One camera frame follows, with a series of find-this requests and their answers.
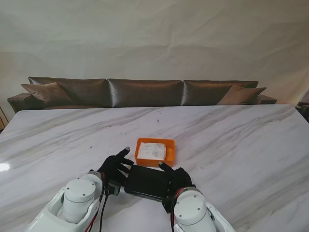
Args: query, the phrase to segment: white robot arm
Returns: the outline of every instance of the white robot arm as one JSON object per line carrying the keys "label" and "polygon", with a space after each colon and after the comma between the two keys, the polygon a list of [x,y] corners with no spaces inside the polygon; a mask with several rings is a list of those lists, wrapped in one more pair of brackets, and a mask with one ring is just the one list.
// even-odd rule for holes
{"label": "white robot arm", "polygon": [[102,174],[90,171],[71,180],[27,227],[27,232],[85,232],[99,210]]}
{"label": "white robot arm", "polygon": [[180,190],[173,212],[175,232],[235,232],[219,211],[195,187]]}

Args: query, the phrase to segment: red cable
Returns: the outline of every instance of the red cable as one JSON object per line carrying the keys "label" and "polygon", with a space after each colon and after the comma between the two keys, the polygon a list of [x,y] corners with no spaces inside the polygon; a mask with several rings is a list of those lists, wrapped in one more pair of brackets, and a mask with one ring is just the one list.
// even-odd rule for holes
{"label": "red cable", "polygon": [[[104,172],[101,172],[102,173],[102,176],[103,176],[103,183],[106,184],[106,179],[105,179],[105,173]],[[88,231],[88,229],[91,227],[91,225],[93,224],[93,222],[95,221],[95,219],[97,218],[97,215],[98,214],[95,214],[95,216],[93,217],[93,219],[91,220],[89,226],[87,227],[87,229],[85,230],[85,232]]]}
{"label": "red cable", "polygon": [[[177,200],[178,196],[179,196],[179,193],[183,190],[184,188],[180,188],[176,195],[175,195],[175,200]],[[171,222],[172,222],[172,225],[174,226],[174,209],[172,210],[171,214],[170,214],[170,219],[171,219]]]}
{"label": "red cable", "polygon": [[91,220],[91,222],[90,222],[89,226],[87,227],[87,229],[85,230],[85,232],[88,231],[88,229],[90,228],[90,226],[91,226],[91,225],[93,224],[93,222],[95,221],[96,217],[97,217],[97,215],[95,215],[95,216],[93,217],[93,219]]}

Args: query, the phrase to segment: white cylindrical joint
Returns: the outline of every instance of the white cylindrical joint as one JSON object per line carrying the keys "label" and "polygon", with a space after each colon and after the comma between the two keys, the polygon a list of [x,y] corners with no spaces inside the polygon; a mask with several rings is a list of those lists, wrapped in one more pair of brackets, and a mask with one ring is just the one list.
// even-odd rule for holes
{"label": "white cylindrical joint", "polygon": [[67,222],[78,224],[94,200],[96,186],[87,179],[71,180],[65,186],[63,214]]}
{"label": "white cylindrical joint", "polygon": [[206,207],[206,200],[198,191],[189,190],[181,193],[174,208],[174,215],[186,232],[216,232]]}

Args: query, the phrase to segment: black cable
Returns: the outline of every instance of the black cable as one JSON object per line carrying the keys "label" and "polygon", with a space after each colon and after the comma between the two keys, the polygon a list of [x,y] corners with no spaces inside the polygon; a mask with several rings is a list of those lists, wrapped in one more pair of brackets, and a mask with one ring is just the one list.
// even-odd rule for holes
{"label": "black cable", "polygon": [[175,232],[174,231],[174,220],[173,220],[173,217],[174,217],[174,206],[175,205],[175,199],[173,199],[172,201],[172,204],[171,204],[171,209],[170,209],[170,226],[172,228],[172,232]]}
{"label": "black cable", "polygon": [[102,212],[101,212],[101,218],[100,218],[100,232],[102,232],[102,218],[103,218],[103,212],[104,212],[104,208],[105,208],[105,205],[106,205],[106,202],[107,202],[107,199],[108,199],[108,196],[109,196],[109,193],[108,193],[108,190],[106,189],[105,192],[107,192],[106,194],[106,197],[105,197],[105,200],[104,200],[104,204],[103,204],[103,208],[102,208]]}
{"label": "black cable", "polygon": [[[100,209],[101,201],[102,201],[102,198],[103,198],[103,196],[104,196],[104,192],[105,192],[105,186],[104,186],[104,184],[105,184],[105,178],[104,178],[103,173],[101,173],[101,177],[102,177],[102,190],[101,190],[101,194],[100,194],[100,198],[99,198],[98,211],[99,211],[99,209]],[[88,232],[91,232],[91,229],[92,229],[93,223],[91,224],[91,226],[90,226],[90,228],[89,228],[89,231],[88,231]]]}

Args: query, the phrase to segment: black case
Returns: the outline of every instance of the black case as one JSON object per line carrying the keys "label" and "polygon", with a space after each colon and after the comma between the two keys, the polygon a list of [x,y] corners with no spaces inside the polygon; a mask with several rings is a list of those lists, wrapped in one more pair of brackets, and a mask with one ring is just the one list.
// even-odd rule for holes
{"label": "black case", "polygon": [[161,202],[166,196],[168,184],[169,180],[164,171],[133,165],[125,192]]}

